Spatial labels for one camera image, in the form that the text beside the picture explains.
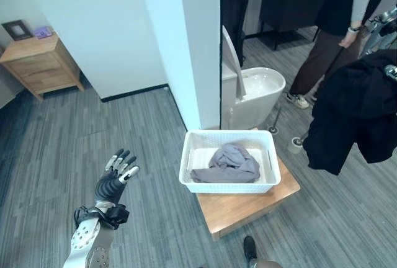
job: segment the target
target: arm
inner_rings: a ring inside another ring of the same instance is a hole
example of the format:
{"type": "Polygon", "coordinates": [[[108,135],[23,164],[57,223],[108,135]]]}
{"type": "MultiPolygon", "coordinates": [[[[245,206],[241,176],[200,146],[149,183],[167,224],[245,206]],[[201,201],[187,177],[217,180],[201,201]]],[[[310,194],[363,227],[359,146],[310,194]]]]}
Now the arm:
{"type": "Polygon", "coordinates": [[[350,27],[346,33],[346,36],[339,43],[340,46],[348,48],[355,41],[359,32],[356,29],[362,25],[362,19],[364,18],[369,1],[370,0],[353,0],[350,27]]]}
{"type": "Polygon", "coordinates": [[[63,268],[106,268],[114,231],[127,222],[130,214],[118,201],[128,180],[138,171],[132,166],[136,157],[124,162],[129,150],[118,150],[109,160],[95,188],[95,207],[78,208],[74,212],[76,231],[71,251],[63,268]]]}

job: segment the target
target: toilet brush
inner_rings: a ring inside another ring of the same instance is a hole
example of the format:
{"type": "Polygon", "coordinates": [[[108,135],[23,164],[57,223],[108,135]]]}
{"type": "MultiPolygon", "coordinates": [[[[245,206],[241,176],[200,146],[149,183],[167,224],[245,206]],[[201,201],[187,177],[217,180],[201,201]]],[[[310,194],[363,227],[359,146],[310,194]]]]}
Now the toilet brush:
{"type": "Polygon", "coordinates": [[[288,144],[288,150],[289,152],[293,154],[298,154],[302,150],[302,144],[303,141],[306,139],[306,137],[309,134],[309,130],[305,132],[302,136],[296,136],[291,139],[291,142],[288,144]]]}
{"type": "Polygon", "coordinates": [[[277,115],[275,116],[273,125],[267,129],[272,135],[276,135],[279,133],[279,129],[275,125],[277,124],[277,121],[279,120],[280,113],[281,113],[281,106],[279,107],[279,110],[277,111],[277,115]]]}

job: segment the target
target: sneaker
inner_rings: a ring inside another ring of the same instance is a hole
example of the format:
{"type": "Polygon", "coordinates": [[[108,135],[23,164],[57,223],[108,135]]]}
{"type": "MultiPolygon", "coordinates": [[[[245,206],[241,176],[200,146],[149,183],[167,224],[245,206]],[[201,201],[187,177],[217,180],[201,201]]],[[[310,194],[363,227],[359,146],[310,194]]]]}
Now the sneaker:
{"type": "Polygon", "coordinates": [[[255,241],[251,236],[247,236],[244,239],[244,255],[246,256],[248,262],[251,259],[257,258],[255,241]]]}
{"type": "Polygon", "coordinates": [[[301,94],[290,94],[290,93],[288,93],[286,98],[291,104],[294,104],[299,109],[306,109],[306,108],[309,107],[308,101],[301,94]]]}
{"type": "Polygon", "coordinates": [[[318,97],[318,90],[316,90],[310,97],[312,102],[316,102],[318,97]]]}

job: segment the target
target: person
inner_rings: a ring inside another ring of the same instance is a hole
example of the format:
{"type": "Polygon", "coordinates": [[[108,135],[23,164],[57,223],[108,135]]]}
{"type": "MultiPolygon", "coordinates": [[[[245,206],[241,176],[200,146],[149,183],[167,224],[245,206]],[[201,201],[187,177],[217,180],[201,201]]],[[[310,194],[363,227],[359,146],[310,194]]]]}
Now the person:
{"type": "Polygon", "coordinates": [[[246,256],[249,268],[282,268],[273,261],[258,260],[256,256],[256,245],[254,238],[246,236],[244,239],[244,255],[246,256]]]}
{"type": "Polygon", "coordinates": [[[335,70],[357,60],[363,37],[360,28],[380,1],[325,0],[316,19],[320,32],[287,94],[289,102],[301,109],[309,107],[304,95],[323,75],[326,81],[335,70]]]}

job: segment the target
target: plastic basket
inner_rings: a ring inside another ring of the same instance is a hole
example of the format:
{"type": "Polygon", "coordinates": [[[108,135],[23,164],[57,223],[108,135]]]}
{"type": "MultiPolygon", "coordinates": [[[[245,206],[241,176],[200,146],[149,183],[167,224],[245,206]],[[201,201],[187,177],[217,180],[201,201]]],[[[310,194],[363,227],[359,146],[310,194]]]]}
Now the plastic basket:
{"type": "Polygon", "coordinates": [[[272,135],[265,130],[191,130],[186,133],[179,169],[181,184],[195,193],[258,194],[280,183],[279,162],[272,135]],[[215,151],[226,143],[239,143],[259,163],[260,178],[253,183],[199,183],[190,177],[193,169],[208,168],[215,151]]]}

